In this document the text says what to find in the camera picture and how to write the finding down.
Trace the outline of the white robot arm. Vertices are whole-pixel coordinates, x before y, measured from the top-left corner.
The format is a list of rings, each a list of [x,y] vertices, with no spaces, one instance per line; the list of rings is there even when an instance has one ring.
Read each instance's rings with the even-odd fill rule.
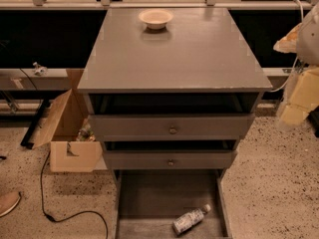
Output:
[[[278,40],[273,49],[295,53],[302,66],[308,65],[301,70],[293,66],[277,112],[282,124],[298,126],[319,107],[319,4]]]

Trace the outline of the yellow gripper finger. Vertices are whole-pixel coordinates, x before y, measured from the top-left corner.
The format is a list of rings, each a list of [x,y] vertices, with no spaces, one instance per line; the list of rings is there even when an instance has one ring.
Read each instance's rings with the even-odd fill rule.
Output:
[[[300,125],[319,107],[319,68],[311,67],[302,73],[293,72],[279,106],[279,121]]]
[[[301,24],[298,24],[293,29],[291,29],[287,35],[285,35],[274,44],[273,50],[285,54],[295,53],[300,27]]]

